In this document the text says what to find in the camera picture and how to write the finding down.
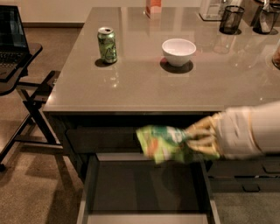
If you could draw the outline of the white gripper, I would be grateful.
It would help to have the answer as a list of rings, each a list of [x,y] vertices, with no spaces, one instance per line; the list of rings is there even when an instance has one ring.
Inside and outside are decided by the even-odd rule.
[[[221,154],[226,159],[261,156],[263,152],[253,136],[251,114],[252,108],[241,107],[228,108],[224,112],[204,117],[185,130],[193,138],[203,138],[190,140],[187,145],[194,151],[214,158]]]

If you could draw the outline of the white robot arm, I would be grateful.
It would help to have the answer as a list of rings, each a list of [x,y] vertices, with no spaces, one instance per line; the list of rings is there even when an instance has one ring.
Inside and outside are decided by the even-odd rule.
[[[280,151],[280,102],[227,108],[188,127],[188,146],[225,159],[247,159]]]

